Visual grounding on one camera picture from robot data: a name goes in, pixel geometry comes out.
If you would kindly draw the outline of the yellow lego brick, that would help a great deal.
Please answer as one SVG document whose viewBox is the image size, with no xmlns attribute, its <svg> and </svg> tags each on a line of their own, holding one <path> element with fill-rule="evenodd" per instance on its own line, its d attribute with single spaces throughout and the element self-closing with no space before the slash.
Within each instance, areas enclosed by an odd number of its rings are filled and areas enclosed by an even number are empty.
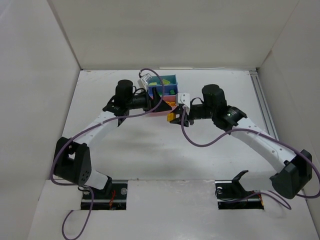
<svg viewBox="0 0 320 240">
<path fill-rule="evenodd" d="M 171 113 L 169 113 L 169 114 L 167 115 L 167 121 L 168 121 L 168 122 L 173 121 L 175 118 L 176 118 L 176 114 L 173 113 L 173 112 L 171 112 Z"/>
</svg>

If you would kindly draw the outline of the light green square lego brick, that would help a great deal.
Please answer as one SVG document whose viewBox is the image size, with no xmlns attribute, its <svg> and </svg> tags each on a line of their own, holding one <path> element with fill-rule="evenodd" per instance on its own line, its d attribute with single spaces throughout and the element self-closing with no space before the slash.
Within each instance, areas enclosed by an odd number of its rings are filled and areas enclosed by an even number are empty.
<svg viewBox="0 0 320 240">
<path fill-rule="evenodd" d="M 162 79 L 162 83 L 164 84 L 164 85 L 170 85 L 171 84 L 171 82 L 169 81 L 169 80 L 167 80 L 167 79 Z"/>
</svg>

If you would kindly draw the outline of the yellow butterfly lego piece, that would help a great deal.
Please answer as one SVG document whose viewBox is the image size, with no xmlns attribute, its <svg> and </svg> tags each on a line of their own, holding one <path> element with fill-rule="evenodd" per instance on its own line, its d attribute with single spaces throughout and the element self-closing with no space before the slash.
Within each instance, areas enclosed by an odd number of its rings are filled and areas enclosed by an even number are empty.
<svg viewBox="0 0 320 240">
<path fill-rule="evenodd" d="M 168 105 L 170 105 L 171 107 L 176 107 L 177 106 L 175 102 L 166 101 L 166 103 Z"/>
</svg>

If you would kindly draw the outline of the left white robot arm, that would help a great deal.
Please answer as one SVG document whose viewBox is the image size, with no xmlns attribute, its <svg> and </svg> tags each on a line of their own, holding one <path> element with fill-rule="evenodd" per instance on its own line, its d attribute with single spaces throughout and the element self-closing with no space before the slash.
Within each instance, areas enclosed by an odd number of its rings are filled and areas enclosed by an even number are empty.
<svg viewBox="0 0 320 240">
<path fill-rule="evenodd" d="M 107 196 L 112 189 L 112 178 L 92 167 L 91 150 L 126 119 L 132 118 L 131 110 L 142 109 L 144 114 L 165 112 L 171 106 L 164 100 L 165 86 L 152 87 L 151 92 L 134 91 L 133 82 L 118 81 L 115 94 L 99 116 L 83 131 L 71 138 L 61 137 L 54 153 L 51 176 L 66 180 L 68 186 L 92 189 Z"/>
</svg>

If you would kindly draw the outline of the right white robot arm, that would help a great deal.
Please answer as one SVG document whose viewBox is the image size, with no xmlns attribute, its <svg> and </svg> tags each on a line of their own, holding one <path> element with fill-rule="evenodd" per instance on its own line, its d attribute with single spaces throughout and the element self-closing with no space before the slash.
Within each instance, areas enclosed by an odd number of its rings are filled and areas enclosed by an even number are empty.
<svg viewBox="0 0 320 240">
<path fill-rule="evenodd" d="M 227 187 L 227 198 L 241 198 L 251 191 L 272 191 L 293 199 L 312 178 L 312 156 L 306 150 L 297 151 L 281 144 L 260 129 L 239 108 L 228 105 L 224 91 L 216 84 L 205 85 L 200 104 L 193 104 L 188 93 L 176 95 L 177 108 L 172 124 L 184 129 L 196 120 L 211 119 L 226 134 L 242 141 L 258 153 L 273 168 L 266 172 L 241 171 L 232 180 L 220 181 Z"/>
</svg>

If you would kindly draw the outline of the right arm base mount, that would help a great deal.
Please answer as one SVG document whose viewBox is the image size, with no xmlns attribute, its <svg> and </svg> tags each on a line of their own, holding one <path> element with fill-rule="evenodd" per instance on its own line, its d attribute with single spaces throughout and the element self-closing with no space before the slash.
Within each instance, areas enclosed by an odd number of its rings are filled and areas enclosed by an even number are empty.
<svg viewBox="0 0 320 240">
<path fill-rule="evenodd" d="M 263 210 L 264 204 L 260 194 L 246 191 L 240 179 L 248 170 L 243 170 L 231 180 L 216 180 L 215 196 L 219 210 Z"/>
</svg>

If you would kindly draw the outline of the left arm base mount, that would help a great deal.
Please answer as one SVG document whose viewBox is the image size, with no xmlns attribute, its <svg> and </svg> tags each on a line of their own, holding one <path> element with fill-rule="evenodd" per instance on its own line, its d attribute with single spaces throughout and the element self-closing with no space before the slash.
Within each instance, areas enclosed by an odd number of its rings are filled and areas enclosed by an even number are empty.
<svg viewBox="0 0 320 240">
<path fill-rule="evenodd" d="M 81 191 L 81 210 L 89 210 L 92 202 L 92 195 L 88 189 L 78 186 L 77 189 Z M 127 180 L 113 180 L 110 190 L 104 194 L 100 190 L 92 189 L 94 194 L 93 210 L 106 211 L 122 211 L 127 209 L 127 194 L 128 181 Z"/>
</svg>

